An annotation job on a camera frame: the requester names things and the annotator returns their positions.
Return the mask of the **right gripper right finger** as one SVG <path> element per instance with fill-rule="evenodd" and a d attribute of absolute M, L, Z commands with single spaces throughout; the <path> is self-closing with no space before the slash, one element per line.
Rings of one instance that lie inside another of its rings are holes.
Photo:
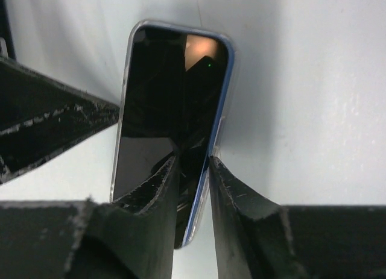
<path fill-rule="evenodd" d="M 209 159 L 220 278 L 384 278 L 383 205 L 279 205 Z"/>

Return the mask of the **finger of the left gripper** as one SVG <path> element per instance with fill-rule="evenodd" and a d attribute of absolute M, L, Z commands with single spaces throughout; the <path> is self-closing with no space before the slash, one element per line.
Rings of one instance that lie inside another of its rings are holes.
<path fill-rule="evenodd" d="M 119 107 L 1 57 L 1 183 L 114 125 Z"/>

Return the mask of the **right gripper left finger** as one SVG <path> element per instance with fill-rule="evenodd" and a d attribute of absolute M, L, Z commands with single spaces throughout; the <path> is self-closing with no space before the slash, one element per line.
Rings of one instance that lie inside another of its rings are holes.
<path fill-rule="evenodd" d="M 170 278 L 179 160 L 111 203 L 2 201 L 2 278 Z"/>

